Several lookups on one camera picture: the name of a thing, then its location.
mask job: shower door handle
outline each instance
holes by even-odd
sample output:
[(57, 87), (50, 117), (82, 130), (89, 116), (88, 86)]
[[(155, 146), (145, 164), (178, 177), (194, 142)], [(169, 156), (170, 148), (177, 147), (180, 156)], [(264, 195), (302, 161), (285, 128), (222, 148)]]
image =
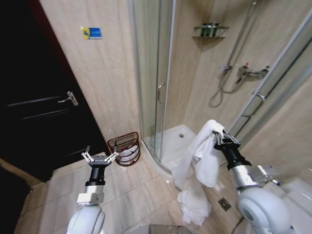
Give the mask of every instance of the shower door handle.
[(159, 101), (160, 90), (161, 90), (162, 86), (164, 86), (164, 85), (166, 85), (166, 83), (161, 83), (161, 84), (158, 86), (157, 101), (158, 101), (160, 104), (164, 104), (164, 103), (165, 103), (164, 101)]

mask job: glass shower door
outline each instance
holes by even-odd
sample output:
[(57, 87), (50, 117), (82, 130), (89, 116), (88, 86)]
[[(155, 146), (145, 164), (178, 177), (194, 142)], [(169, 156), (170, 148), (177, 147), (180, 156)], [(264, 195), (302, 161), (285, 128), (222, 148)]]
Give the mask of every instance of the glass shower door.
[(159, 1), (155, 157), (161, 163), (173, 1)]
[(129, 1), (139, 81), (141, 138), (161, 159), (173, 1)]

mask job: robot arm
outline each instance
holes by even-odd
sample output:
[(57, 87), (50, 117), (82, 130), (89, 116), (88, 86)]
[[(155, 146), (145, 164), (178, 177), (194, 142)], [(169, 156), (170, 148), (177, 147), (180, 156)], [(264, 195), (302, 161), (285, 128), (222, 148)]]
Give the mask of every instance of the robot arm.
[(214, 148), (222, 151), (238, 192), (238, 208), (257, 234), (294, 234), (291, 216), (284, 202), (262, 189), (278, 174), (272, 166), (252, 167), (238, 151), (240, 142), (225, 133), (215, 134)]
[(85, 192), (78, 195), (77, 203), (83, 205), (71, 218), (67, 234), (99, 234), (105, 220), (105, 213), (99, 206), (104, 201), (104, 172), (112, 161), (119, 155), (117, 147), (110, 156), (91, 157), (87, 151), (81, 155), (92, 167), (90, 179), (85, 184)]

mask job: door handle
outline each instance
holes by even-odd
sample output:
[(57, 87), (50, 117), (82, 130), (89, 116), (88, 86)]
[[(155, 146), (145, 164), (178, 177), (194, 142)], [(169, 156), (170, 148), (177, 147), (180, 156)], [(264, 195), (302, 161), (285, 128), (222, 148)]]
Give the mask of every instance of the door handle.
[(61, 100), (61, 101), (58, 101), (58, 103), (63, 103), (63, 102), (71, 100), (74, 106), (78, 106), (79, 103), (78, 103), (77, 99), (75, 98), (75, 95), (73, 92), (68, 91), (67, 96), (68, 96), (68, 98)]
[(158, 92), (157, 92), (157, 101), (158, 101), (160, 104), (164, 104), (164, 103), (165, 103), (164, 101), (159, 101), (160, 90), (161, 90), (161, 88), (162, 88), (163, 85), (166, 85), (166, 83), (161, 83), (161, 84), (158, 86)]

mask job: shower faucet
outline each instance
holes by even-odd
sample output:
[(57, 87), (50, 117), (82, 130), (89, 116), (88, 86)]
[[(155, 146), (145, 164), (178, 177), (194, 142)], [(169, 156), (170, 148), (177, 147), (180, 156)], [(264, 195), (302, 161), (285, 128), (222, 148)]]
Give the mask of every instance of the shower faucet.
[(240, 83), (242, 79), (249, 79), (249, 80), (258, 80), (258, 79), (263, 79), (266, 74), (269, 72), (268, 70), (269, 66), (266, 66), (265, 69), (262, 69), (260, 71), (256, 70), (251, 70), (247, 65), (241, 66), (238, 69), (237, 75), (238, 75), (238, 80), (236, 81), (236, 84)]

